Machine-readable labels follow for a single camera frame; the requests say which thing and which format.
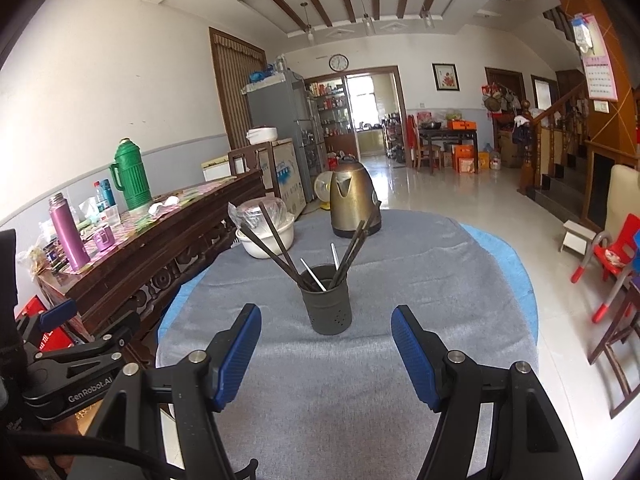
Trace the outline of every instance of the screw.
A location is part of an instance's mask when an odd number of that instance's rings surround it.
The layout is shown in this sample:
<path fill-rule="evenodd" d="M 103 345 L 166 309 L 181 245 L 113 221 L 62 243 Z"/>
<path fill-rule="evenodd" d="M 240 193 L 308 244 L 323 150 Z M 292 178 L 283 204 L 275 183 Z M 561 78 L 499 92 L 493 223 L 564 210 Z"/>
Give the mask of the screw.
<path fill-rule="evenodd" d="M 207 353 L 204 350 L 194 350 L 189 354 L 189 361 L 192 363 L 201 363 L 207 358 Z"/>
<path fill-rule="evenodd" d="M 531 365 L 526 361 L 517 361 L 516 370 L 521 374 L 528 374 L 531 371 Z"/>
<path fill-rule="evenodd" d="M 122 369 L 123 373 L 125 375 L 135 375 L 138 373 L 138 370 L 140 370 L 140 367 L 138 366 L 138 363 L 128 363 L 124 365 L 124 368 Z"/>
<path fill-rule="evenodd" d="M 460 350 L 452 350 L 447 353 L 447 359 L 452 363 L 460 364 L 465 360 L 465 355 Z"/>

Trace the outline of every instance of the wall clock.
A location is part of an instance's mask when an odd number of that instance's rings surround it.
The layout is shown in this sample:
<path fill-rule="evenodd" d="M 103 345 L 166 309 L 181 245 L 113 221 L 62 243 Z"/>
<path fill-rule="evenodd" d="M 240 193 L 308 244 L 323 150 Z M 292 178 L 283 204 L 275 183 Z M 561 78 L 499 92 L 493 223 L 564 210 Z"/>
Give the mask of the wall clock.
<path fill-rule="evenodd" d="M 329 58 L 329 68 L 334 72 L 343 72 L 349 67 L 349 60 L 344 54 L 334 54 Z"/>

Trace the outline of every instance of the pink thermos bottle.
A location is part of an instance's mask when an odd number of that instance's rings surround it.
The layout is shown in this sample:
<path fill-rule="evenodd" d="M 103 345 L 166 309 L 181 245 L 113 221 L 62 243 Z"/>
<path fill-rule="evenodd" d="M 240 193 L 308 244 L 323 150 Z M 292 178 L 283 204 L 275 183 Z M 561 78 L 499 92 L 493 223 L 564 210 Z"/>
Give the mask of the pink thermos bottle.
<path fill-rule="evenodd" d="M 69 204 L 62 193 L 56 193 L 49 198 L 49 215 L 71 268 L 73 270 L 81 269 L 89 263 L 90 258 L 86 253 L 74 218 L 71 216 Z"/>

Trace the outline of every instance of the plastic jug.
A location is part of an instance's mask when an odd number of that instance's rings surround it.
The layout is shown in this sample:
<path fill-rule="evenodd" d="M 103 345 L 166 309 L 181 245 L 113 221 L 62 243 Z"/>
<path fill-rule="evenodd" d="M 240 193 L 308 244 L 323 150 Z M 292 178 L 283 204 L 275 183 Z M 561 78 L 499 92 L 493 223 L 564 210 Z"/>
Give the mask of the plastic jug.
<path fill-rule="evenodd" d="M 110 166 L 113 183 L 116 189 L 124 193 L 129 210 L 151 202 L 149 182 L 146 180 L 140 148 L 125 137 L 120 141 L 113 158 L 115 163 Z"/>

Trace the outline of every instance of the red chair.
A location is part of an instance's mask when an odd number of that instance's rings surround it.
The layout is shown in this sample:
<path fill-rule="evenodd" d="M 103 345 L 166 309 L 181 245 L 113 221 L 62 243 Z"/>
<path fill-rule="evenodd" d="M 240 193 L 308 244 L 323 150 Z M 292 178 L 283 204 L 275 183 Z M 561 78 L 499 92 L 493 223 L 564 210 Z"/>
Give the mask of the red chair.
<path fill-rule="evenodd" d="M 618 239 L 615 242 L 608 232 L 603 231 L 601 233 L 598 233 L 593 239 L 593 242 L 591 242 L 591 244 L 587 248 L 587 252 L 582 259 L 580 266 L 575 269 L 574 274 L 571 276 L 571 282 L 576 283 L 582 276 L 584 268 L 589 263 L 589 260 L 591 260 L 591 256 L 595 254 L 596 258 L 604 267 L 602 280 L 606 281 L 610 273 L 617 278 L 616 284 L 611 289 L 611 292 L 607 296 L 607 299 L 603 304 L 600 305 L 600 308 L 596 311 L 596 313 L 593 314 L 593 317 L 591 317 L 591 321 L 593 321 L 594 323 L 598 323 L 602 319 L 602 317 L 607 312 L 609 305 L 616 297 L 616 294 L 622 288 L 624 281 L 634 270 L 632 261 L 634 259 L 634 255 L 636 254 L 636 251 L 638 250 L 638 246 L 634 241 L 634 235 L 639 230 L 640 218 L 638 218 L 636 215 L 630 214 L 626 217 L 625 224 L 622 226 L 622 230 L 620 231 Z M 603 241 L 606 241 L 608 245 L 601 245 L 600 243 Z M 610 251 L 617 255 L 620 258 L 620 262 L 624 266 L 618 267 L 613 265 L 609 260 L 607 260 L 605 251 Z"/>

